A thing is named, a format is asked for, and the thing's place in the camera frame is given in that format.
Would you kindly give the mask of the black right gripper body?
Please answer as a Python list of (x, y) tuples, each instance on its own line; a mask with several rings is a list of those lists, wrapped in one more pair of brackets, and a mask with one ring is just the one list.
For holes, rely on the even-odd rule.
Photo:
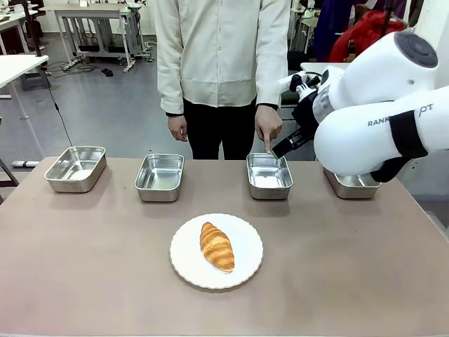
[(313, 140), (319, 126), (313, 113), (313, 102), (316, 96), (316, 91), (312, 91), (307, 97), (300, 98), (292, 112), (292, 116), (299, 126), (300, 135), (305, 140)]

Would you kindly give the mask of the person's left hand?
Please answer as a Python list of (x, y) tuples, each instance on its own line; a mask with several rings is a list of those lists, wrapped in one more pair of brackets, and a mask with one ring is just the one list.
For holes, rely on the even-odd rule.
[(278, 112), (267, 105), (258, 105), (255, 114), (255, 130), (263, 142), (267, 153), (272, 152), (271, 141), (277, 139), (281, 132), (283, 121)]

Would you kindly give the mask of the person's right hand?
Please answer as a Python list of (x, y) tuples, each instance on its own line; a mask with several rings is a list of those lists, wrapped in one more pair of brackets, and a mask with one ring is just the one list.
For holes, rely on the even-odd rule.
[(168, 117), (168, 129), (174, 139), (187, 142), (187, 122), (183, 115)]

